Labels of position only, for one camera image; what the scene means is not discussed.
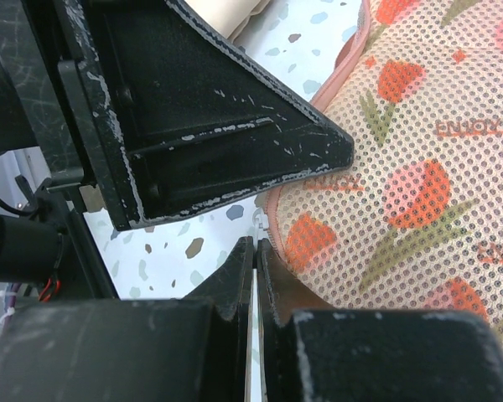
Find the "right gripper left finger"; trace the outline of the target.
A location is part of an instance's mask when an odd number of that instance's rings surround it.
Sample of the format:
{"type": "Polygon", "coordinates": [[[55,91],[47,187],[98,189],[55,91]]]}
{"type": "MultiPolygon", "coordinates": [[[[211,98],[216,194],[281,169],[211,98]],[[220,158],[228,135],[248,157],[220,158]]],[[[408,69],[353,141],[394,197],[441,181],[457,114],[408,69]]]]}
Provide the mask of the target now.
{"type": "Polygon", "coordinates": [[[40,303],[0,337],[0,401],[243,401],[254,244],[180,299],[40,303]]]}

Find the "tulip print mesh laundry bag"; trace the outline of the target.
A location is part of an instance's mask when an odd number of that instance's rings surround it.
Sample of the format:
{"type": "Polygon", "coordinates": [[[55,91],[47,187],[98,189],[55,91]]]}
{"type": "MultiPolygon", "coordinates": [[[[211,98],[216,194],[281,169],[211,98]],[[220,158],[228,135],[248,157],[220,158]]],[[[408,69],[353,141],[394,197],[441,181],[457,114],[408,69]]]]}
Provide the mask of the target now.
{"type": "Polygon", "coordinates": [[[344,172],[273,191],[272,242],[338,308],[459,309],[503,347],[503,1],[365,1],[314,105],[344,172]]]}

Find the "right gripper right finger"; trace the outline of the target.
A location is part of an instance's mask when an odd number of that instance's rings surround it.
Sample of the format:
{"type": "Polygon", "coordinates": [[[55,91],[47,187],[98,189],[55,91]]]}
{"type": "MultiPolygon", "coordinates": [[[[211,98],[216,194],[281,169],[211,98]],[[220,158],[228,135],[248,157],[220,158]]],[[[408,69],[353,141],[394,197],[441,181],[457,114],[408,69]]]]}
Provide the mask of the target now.
{"type": "Polygon", "coordinates": [[[503,401],[503,352],[455,310],[336,309],[257,249],[269,401],[503,401]]]}

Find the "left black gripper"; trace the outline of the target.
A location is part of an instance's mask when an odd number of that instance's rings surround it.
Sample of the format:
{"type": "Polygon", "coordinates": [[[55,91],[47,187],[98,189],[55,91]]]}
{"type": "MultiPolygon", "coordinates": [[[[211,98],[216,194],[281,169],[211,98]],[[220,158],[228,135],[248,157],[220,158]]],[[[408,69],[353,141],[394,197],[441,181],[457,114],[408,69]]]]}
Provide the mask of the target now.
{"type": "Polygon", "coordinates": [[[40,150],[45,174],[0,198],[0,281],[33,286],[42,302],[116,298],[84,218],[81,188],[95,181],[71,102],[75,63],[55,1],[0,1],[0,156],[40,150]]]}

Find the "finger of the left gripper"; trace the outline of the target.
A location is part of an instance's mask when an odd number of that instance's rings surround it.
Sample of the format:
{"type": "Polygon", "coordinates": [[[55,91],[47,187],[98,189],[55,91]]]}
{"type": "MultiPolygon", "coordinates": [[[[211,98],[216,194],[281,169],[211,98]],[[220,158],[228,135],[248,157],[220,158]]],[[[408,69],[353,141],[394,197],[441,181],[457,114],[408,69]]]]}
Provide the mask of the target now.
{"type": "Polygon", "coordinates": [[[354,142],[183,1],[58,1],[66,86],[114,227],[348,168],[354,142]]]}

